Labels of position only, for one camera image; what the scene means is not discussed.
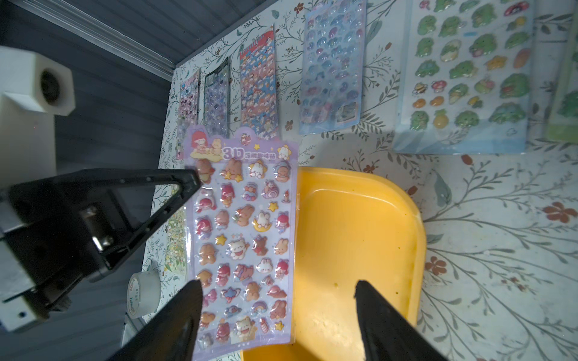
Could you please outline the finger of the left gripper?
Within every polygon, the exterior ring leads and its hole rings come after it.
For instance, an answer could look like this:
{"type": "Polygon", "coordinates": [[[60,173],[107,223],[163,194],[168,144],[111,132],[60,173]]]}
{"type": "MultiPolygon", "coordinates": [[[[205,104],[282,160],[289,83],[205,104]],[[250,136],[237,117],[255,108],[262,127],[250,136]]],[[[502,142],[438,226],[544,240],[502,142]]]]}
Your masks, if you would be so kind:
{"type": "Polygon", "coordinates": [[[101,280],[125,263],[201,188],[192,169],[94,168],[67,176],[67,201],[87,245],[83,272],[101,280]]]}

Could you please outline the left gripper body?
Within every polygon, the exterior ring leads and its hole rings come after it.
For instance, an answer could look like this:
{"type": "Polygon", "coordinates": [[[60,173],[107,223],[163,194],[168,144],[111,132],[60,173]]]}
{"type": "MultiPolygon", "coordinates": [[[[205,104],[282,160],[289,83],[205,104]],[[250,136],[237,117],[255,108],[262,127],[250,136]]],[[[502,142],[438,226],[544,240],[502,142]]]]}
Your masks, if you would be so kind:
{"type": "Polygon", "coordinates": [[[1,304],[19,316],[47,316],[69,308],[69,293],[84,279],[92,282],[113,271],[106,259],[111,227],[102,207],[43,209],[1,194],[1,304]]]}

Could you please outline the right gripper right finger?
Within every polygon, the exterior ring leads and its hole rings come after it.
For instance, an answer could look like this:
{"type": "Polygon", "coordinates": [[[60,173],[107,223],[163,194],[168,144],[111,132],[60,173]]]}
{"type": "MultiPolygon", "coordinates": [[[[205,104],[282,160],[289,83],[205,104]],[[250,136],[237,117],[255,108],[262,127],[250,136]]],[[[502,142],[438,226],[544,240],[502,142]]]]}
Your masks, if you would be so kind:
{"type": "Polygon", "coordinates": [[[368,281],[358,281],[355,300],[366,360],[445,359],[368,281]]]}

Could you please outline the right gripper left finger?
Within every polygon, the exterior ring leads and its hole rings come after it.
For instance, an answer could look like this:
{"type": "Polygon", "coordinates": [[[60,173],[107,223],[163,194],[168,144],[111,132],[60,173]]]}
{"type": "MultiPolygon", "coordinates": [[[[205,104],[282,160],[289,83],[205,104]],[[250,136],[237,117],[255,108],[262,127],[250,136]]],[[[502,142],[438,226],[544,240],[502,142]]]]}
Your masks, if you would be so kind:
{"type": "Polygon", "coordinates": [[[203,288],[190,281],[110,360],[192,360],[200,328],[203,288]]]}

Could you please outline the green yellow animal sticker sheet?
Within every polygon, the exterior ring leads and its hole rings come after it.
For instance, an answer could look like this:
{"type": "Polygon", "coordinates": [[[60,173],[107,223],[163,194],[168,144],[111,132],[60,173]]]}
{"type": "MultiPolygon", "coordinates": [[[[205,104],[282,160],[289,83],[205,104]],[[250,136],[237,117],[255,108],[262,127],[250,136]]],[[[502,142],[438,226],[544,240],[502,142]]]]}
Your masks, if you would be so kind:
{"type": "Polygon", "coordinates": [[[186,214],[180,208],[165,224],[165,270],[179,275],[186,272],[186,214]]]}

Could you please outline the yellow storage tray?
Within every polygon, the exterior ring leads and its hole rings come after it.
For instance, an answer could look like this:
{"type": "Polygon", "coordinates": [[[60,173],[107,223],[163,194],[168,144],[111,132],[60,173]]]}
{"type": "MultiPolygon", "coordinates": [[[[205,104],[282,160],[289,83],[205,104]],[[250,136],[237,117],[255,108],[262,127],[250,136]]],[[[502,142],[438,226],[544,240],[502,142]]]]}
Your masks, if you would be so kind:
{"type": "Polygon", "coordinates": [[[363,360],[355,287],[369,281],[416,325],[426,234],[408,194],[355,171],[302,167],[290,344],[256,347],[244,360],[363,360]]]}

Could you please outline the purple 3D character sticker sheet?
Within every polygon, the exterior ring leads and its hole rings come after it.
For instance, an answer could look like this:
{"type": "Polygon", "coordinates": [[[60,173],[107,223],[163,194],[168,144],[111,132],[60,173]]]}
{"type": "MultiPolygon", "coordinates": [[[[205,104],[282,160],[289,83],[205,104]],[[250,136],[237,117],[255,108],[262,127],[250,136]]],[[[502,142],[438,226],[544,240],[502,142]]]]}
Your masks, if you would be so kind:
{"type": "Polygon", "coordinates": [[[298,144],[191,126],[185,165],[201,186],[185,206],[188,275],[203,288],[193,358],[292,339],[298,144]]]}

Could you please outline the pink cat sticker sheet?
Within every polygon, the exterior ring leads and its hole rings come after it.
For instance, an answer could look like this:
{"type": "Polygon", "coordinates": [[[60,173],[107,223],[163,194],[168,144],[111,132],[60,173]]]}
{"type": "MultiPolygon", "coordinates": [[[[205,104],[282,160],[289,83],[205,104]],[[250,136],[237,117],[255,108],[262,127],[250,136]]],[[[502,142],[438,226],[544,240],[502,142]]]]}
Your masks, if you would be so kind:
{"type": "Polygon", "coordinates": [[[176,125],[176,159],[183,159],[188,127],[197,125],[199,114],[200,70],[181,85],[176,125]]]}

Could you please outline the purple sticker sheet black border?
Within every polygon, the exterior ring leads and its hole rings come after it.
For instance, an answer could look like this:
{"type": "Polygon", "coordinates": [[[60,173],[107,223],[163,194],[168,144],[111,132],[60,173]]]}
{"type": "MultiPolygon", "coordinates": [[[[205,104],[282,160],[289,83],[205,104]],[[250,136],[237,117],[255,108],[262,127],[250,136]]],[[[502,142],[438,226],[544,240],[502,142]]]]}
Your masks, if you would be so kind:
{"type": "Polygon", "coordinates": [[[203,121],[209,135],[229,137],[230,62],[226,58],[213,72],[205,76],[203,121]]]}

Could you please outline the pale blue jewel sticker sheet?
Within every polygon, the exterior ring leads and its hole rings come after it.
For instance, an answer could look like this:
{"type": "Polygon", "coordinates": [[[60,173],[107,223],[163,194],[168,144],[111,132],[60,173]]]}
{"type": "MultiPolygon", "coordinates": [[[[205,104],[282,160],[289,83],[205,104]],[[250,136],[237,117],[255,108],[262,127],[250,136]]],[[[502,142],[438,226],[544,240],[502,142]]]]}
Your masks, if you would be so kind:
{"type": "Polygon", "coordinates": [[[332,1],[306,15],[301,135],[340,131],[361,119],[366,1],[332,1]]]}

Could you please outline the green dinosaur sticker sheet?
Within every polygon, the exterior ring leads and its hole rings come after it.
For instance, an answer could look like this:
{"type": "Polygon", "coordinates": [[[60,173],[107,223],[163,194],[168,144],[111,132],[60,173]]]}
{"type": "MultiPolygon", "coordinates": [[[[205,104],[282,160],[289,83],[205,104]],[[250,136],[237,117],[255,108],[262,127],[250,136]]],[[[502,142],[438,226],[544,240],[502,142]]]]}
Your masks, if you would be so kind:
{"type": "Polygon", "coordinates": [[[533,1],[408,2],[394,150],[524,152],[534,14],[533,1]]]}

